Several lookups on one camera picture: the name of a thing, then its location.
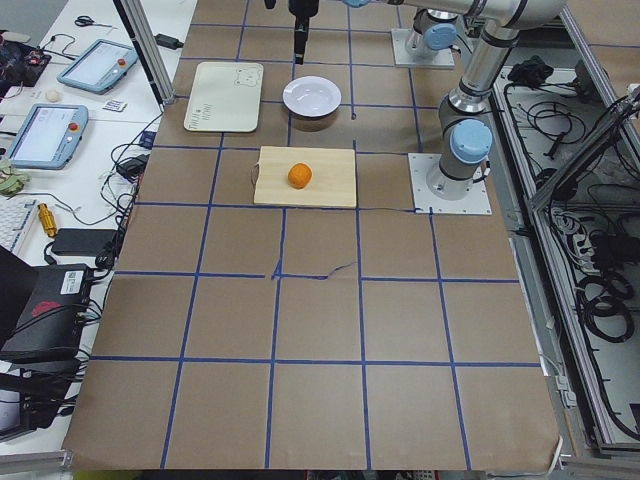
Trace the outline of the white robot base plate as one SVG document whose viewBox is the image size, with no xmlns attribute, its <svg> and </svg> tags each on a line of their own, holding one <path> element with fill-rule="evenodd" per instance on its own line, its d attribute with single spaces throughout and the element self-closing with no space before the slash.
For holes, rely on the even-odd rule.
<svg viewBox="0 0 640 480">
<path fill-rule="evenodd" d="M 441 172 L 440 157 L 440 154 L 408 154 L 415 211 L 434 215 L 491 215 L 482 167 L 478 165 L 469 180 L 452 180 Z"/>
<path fill-rule="evenodd" d="M 436 34 L 433 28 L 424 35 L 411 29 L 392 29 L 392 47 L 397 67 L 453 70 L 453 36 Z"/>
</svg>

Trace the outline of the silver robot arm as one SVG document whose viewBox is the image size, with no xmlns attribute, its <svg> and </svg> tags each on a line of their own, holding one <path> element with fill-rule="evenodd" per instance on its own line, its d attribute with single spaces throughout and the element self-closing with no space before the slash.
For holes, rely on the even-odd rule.
<svg viewBox="0 0 640 480">
<path fill-rule="evenodd" d="M 439 106 L 443 150 L 427 174 L 429 189 L 447 201 L 463 199 L 481 163 L 488 159 L 493 133 L 486 124 L 493 84 L 519 37 L 517 30 L 489 20 L 471 53 L 458 86 Z"/>
<path fill-rule="evenodd" d="M 518 33 L 538 28 L 558 16 L 566 1 L 383 1 L 389 5 L 410 5 L 419 9 L 433 9 L 462 15 L 468 18 L 483 18 L 485 27 L 495 27 L 500 33 Z M 318 1 L 289 1 L 288 10 L 295 17 L 294 60 L 304 63 L 306 43 L 309 36 L 310 19 L 318 14 Z"/>
</svg>

